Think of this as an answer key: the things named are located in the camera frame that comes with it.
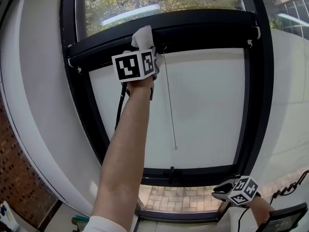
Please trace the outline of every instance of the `window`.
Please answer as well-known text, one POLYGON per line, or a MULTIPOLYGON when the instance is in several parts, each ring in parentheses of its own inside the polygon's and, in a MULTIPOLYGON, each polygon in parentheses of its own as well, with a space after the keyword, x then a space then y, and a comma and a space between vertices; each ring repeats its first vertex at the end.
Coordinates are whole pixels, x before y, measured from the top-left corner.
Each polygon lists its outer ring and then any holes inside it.
POLYGON ((272 29, 308 39, 309 0, 263 0, 272 29))
POLYGON ((84 0, 84 4, 81 2, 77 4, 77 14, 85 13, 85 16, 79 19, 85 20, 86 35, 90 36, 115 25, 149 15, 218 8, 242 10, 239 0, 84 0))
POLYGON ((141 185, 139 198, 146 210, 185 213, 217 211, 222 201, 212 197, 214 188, 141 185))
POLYGON ((136 211, 142 219, 217 222, 222 211, 226 211, 227 202, 213 202, 207 186, 212 188, 241 174, 249 175, 257 159, 272 101, 271 34, 262 0, 232 2, 233 6, 227 6, 231 0, 61 0, 66 74, 79 118, 100 162, 114 132, 113 113, 121 89, 113 78, 112 56, 134 50, 132 35, 146 25, 152 27, 157 52, 165 55, 166 64, 156 80, 155 102, 151 103, 158 116, 151 113, 154 117, 148 130, 147 144, 152 148, 146 147, 141 183, 149 194, 140 197, 144 204, 138 203, 136 211), (241 10, 240 3, 247 11, 241 10), (93 9, 91 20, 87 5, 93 9), (218 58, 221 55, 218 49, 229 52, 225 58, 218 58), (203 63, 205 51, 210 54, 205 61, 212 65, 203 63), (235 62, 240 73, 231 68, 234 61, 241 61, 241 64, 235 62), (213 80, 206 72, 213 74, 213 80), (194 92, 190 92, 189 87, 193 86, 194 92), (206 97, 213 105, 204 104, 206 97), (237 112, 237 117, 231 116, 232 110, 237 112), (227 135, 233 134, 233 142, 228 145, 224 145, 228 137, 222 135, 220 128, 225 122, 230 124, 224 128, 227 135), (166 133, 159 123, 169 124, 162 127, 167 128, 166 133), (207 137, 211 145, 203 144, 207 137), (158 154, 162 142, 166 150, 158 154), (194 161, 186 160, 193 159, 194 152, 198 153, 194 161), (209 156, 215 152, 216 157, 210 160, 209 156), (166 201, 171 212, 160 211, 166 201), (201 210, 203 205, 204 211, 199 212, 197 209, 201 210))

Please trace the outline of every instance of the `forearm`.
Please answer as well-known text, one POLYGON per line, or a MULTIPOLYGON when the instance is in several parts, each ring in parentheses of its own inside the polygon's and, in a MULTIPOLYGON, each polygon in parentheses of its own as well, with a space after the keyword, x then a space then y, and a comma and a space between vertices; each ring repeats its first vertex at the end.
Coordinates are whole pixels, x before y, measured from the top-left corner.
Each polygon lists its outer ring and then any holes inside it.
POLYGON ((150 88, 135 88, 123 109, 101 170, 93 215, 129 231, 144 168, 150 88))
POLYGON ((251 202, 247 203, 246 205, 251 208, 258 227, 260 227, 262 223, 268 220, 269 212, 274 211, 274 208, 271 207, 271 205, 261 197, 255 197, 251 202))
POLYGON ((102 182, 108 186, 128 185, 136 191, 139 189, 144 167, 149 98, 150 89, 140 88, 134 90, 126 103, 102 166, 102 182))

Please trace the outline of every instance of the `brick pavement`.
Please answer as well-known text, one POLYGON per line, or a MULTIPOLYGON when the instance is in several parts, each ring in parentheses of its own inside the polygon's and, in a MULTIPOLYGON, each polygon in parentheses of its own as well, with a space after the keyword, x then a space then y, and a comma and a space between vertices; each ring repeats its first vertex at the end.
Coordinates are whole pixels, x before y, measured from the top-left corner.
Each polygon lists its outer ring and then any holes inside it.
POLYGON ((211 196, 211 187, 140 186, 140 200, 147 210, 170 212, 204 212, 218 210, 221 202, 211 196))

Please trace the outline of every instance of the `hand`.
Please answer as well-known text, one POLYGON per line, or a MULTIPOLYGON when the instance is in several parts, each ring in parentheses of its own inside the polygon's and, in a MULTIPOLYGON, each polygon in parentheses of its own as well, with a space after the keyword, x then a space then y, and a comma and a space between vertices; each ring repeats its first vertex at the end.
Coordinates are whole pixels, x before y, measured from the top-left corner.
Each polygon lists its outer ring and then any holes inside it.
POLYGON ((135 90, 140 90, 140 89, 145 89, 145 90, 150 91, 153 85, 154 85, 153 77, 149 76, 143 80, 128 82, 127 89, 130 91, 130 94, 132 94, 135 90))
POLYGON ((230 201, 228 198, 228 195, 231 193, 233 190, 234 186, 238 182, 239 179, 229 179, 219 185, 217 185, 213 189, 212 196, 216 199, 222 200, 222 201, 230 201))
MULTIPOLYGON (((235 185, 238 183, 239 178, 238 179, 229 179, 219 185, 217 185, 213 190, 214 192, 212 193, 212 196, 216 199, 222 200, 222 201, 227 201, 231 203, 231 206, 236 206, 236 207, 241 207, 241 208, 249 208, 247 203, 244 204, 235 204, 234 202, 231 202, 231 200, 229 199, 228 195, 232 192, 233 188, 235 187, 235 185)), ((261 197, 261 194, 256 192, 255 196, 253 197, 253 199, 255 199, 256 196, 261 197)))

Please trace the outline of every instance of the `glove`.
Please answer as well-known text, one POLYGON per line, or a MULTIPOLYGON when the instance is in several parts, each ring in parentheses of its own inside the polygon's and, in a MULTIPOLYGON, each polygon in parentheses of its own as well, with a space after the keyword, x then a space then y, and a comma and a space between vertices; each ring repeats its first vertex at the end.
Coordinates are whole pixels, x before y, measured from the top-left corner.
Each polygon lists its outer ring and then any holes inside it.
MULTIPOLYGON (((154 59, 154 71, 155 73, 152 75, 153 80, 157 79, 157 75, 160 72, 160 67, 163 63, 163 56, 156 52, 156 48, 154 46, 153 34, 151 26, 145 26, 140 28, 132 35, 132 43, 133 47, 139 48, 139 50, 151 49, 154 59)), ((154 95, 155 85, 151 88, 150 100, 152 101, 154 95)), ((126 93, 130 96, 130 91, 127 89, 126 93)))
MULTIPOLYGON (((238 181, 239 181, 239 178, 229 179, 225 182, 222 182, 221 184, 217 185, 213 189, 214 192, 212 193, 212 196, 218 200, 221 200, 224 202, 230 202, 232 207, 241 207, 241 208, 248 209, 249 207, 246 206, 246 204, 236 205, 228 197, 228 195, 232 192, 233 188, 235 187, 238 181)), ((258 192, 255 195, 261 197, 261 194, 258 192)))

